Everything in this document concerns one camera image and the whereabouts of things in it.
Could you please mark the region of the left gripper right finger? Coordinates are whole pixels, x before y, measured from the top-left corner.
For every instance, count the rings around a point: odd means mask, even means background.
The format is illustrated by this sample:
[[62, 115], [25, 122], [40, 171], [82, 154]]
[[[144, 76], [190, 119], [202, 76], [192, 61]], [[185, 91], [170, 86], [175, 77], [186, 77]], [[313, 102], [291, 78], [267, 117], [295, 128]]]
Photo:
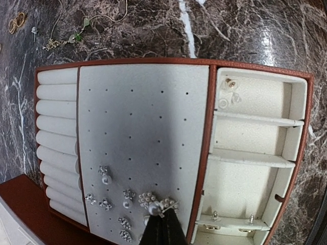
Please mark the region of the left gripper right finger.
[[164, 213], [164, 215], [165, 216], [163, 218], [163, 244], [166, 245], [188, 244], [175, 211], [173, 209], [168, 209]]

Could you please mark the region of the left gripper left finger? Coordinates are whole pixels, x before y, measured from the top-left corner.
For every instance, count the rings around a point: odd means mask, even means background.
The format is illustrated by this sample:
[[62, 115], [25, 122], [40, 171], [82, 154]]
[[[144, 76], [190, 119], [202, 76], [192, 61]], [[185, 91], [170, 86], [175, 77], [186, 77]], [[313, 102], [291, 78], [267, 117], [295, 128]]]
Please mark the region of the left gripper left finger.
[[160, 216], [150, 216], [139, 245], [164, 245], [164, 221]]

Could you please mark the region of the pearl stud earring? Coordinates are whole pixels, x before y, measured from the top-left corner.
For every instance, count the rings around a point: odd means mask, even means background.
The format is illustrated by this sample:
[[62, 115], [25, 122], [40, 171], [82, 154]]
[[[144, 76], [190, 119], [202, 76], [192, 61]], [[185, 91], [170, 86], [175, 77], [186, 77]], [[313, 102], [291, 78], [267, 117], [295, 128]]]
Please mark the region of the pearl stud earring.
[[173, 211], [176, 211], [178, 210], [178, 207], [179, 207], [178, 202], [175, 202], [169, 205], [168, 207], [165, 207], [163, 204], [159, 202], [154, 202], [149, 205], [148, 211], [149, 214], [152, 216], [159, 216], [163, 218], [165, 216], [164, 213], [167, 212], [169, 209], [173, 209]]

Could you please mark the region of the brown leather jewelry box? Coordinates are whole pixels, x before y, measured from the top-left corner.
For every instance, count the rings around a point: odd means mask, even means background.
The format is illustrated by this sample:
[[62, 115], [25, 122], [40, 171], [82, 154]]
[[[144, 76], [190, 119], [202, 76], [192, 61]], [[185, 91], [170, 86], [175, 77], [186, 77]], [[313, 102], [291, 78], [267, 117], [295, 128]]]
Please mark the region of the brown leather jewelry box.
[[51, 209], [43, 189], [24, 174], [1, 184], [1, 201], [39, 244], [111, 244]]

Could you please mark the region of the beige jewelry tray insert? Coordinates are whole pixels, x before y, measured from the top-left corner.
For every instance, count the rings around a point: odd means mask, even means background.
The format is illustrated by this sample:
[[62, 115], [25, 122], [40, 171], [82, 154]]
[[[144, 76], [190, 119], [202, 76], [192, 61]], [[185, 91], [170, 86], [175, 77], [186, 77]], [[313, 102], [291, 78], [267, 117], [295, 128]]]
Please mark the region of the beige jewelry tray insert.
[[49, 207], [111, 244], [139, 244], [149, 205], [178, 202], [188, 244], [268, 244], [302, 162], [313, 82], [209, 59], [39, 67]]

